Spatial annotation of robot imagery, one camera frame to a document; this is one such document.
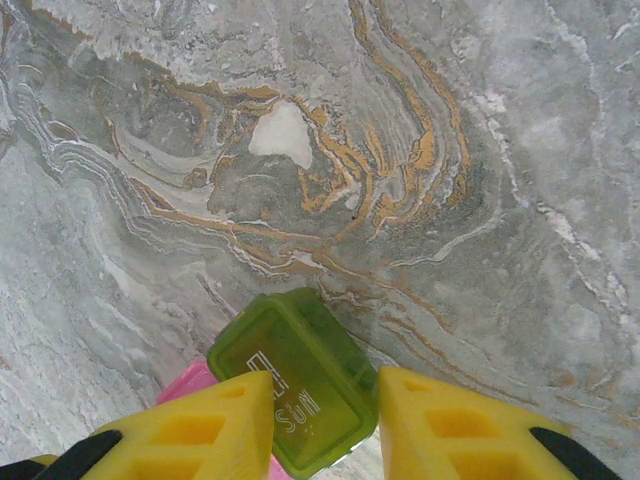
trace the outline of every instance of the gray marble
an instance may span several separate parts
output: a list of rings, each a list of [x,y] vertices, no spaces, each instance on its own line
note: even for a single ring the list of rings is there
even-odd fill
[[[259,292],[640,471],[636,0],[0,0],[0,463]],[[377,438],[320,478],[382,478]]]

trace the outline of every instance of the black strap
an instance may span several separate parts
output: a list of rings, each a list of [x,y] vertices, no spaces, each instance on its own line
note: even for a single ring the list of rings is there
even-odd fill
[[[0,480],[32,480],[45,468],[46,465],[33,460],[3,465],[0,467]]]
[[[622,480],[572,438],[542,427],[533,427],[529,431],[578,480]]]
[[[37,475],[34,480],[80,480],[122,440],[118,430],[107,430],[79,441]]]

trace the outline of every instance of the green plastic container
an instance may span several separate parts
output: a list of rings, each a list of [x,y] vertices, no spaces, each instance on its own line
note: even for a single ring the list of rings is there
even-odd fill
[[[207,355],[226,380],[251,370],[273,374],[273,451],[296,479],[349,454],[378,423],[377,372],[313,289],[260,295]]]

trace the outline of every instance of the square hole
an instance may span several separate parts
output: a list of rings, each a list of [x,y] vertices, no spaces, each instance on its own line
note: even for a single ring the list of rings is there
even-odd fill
[[[449,459],[460,480],[541,480],[515,453],[458,452]]]
[[[219,398],[240,398],[245,394],[247,389],[244,385],[238,385],[237,387],[227,388],[220,394],[218,394]]]
[[[170,419],[153,436],[150,445],[212,445],[224,425],[217,416],[180,416]]]
[[[431,388],[415,380],[405,380],[404,388],[410,392],[430,392]]]
[[[427,421],[441,438],[499,437],[500,432],[489,417],[469,408],[427,410]]]
[[[136,458],[133,460],[129,475],[125,478],[126,480],[192,480],[203,463],[203,458]]]

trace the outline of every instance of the pink plastic object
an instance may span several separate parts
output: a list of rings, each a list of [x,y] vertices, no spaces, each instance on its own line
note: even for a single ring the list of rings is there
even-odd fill
[[[156,403],[160,405],[161,403],[210,387],[216,383],[218,383],[218,380],[216,380],[216,377],[209,371],[207,362],[198,360],[182,372],[182,375],[171,382],[171,385],[160,394]],[[269,467],[269,480],[291,480],[273,455],[271,456],[271,466]]]

